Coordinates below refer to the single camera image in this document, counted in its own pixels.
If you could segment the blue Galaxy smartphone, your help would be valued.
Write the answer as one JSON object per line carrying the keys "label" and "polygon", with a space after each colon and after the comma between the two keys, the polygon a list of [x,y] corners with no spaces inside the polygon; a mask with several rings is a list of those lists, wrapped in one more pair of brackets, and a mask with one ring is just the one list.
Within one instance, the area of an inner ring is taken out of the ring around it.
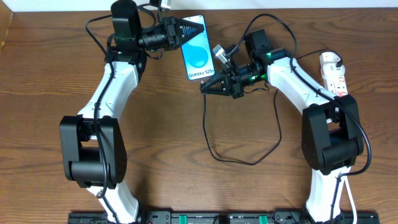
{"label": "blue Galaxy smartphone", "polygon": [[181,47],[188,80],[199,80],[213,76],[215,74],[215,66],[211,56],[205,17],[200,14],[185,17],[184,19],[204,26],[203,32]]}

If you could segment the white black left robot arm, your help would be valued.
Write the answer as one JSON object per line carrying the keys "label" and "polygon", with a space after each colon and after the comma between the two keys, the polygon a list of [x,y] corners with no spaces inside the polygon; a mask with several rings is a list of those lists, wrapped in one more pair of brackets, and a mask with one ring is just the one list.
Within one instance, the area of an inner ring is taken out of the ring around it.
{"label": "white black left robot arm", "polygon": [[152,52],[175,50],[204,33],[205,25],[193,19],[162,17],[143,27],[140,12],[149,5],[116,1],[110,18],[114,32],[104,53],[104,75],[91,100],[75,116],[60,122],[63,168],[68,180],[92,193],[104,212],[72,212],[69,223],[146,223],[146,212],[130,193],[124,179],[127,152],[119,119],[131,92],[138,86]]}

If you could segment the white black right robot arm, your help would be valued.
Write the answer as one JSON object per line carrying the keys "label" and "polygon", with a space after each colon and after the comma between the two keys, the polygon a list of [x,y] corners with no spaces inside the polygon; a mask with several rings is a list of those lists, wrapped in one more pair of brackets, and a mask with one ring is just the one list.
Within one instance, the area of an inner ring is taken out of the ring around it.
{"label": "white black right robot arm", "polygon": [[356,158],[369,149],[358,104],[346,88],[343,59],[334,50],[319,50],[323,83],[318,83],[292,53],[273,48],[263,30],[245,35],[243,41],[250,62],[238,66],[233,58],[237,47],[217,45],[213,53],[221,70],[201,83],[201,92],[240,98],[247,86],[261,81],[282,92],[302,116],[302,151],[312,168],[310,195],[301,221],[342,220],[341,193],[349,189],[348,177]]}

